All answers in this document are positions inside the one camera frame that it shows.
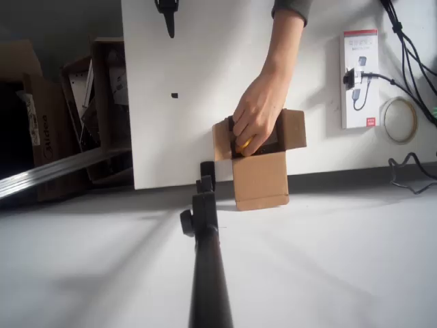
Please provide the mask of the person's bare hand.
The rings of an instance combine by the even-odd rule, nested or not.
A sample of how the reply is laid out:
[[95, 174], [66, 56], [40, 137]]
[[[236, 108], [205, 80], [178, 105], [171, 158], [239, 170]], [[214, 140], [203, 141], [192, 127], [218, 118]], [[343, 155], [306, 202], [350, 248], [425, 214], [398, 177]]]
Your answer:
[[233, 133], [243, 156], [251, 156], [271, 135], [285, 104], [291, 76], [262, 72], [247, 87], [233, 114]]

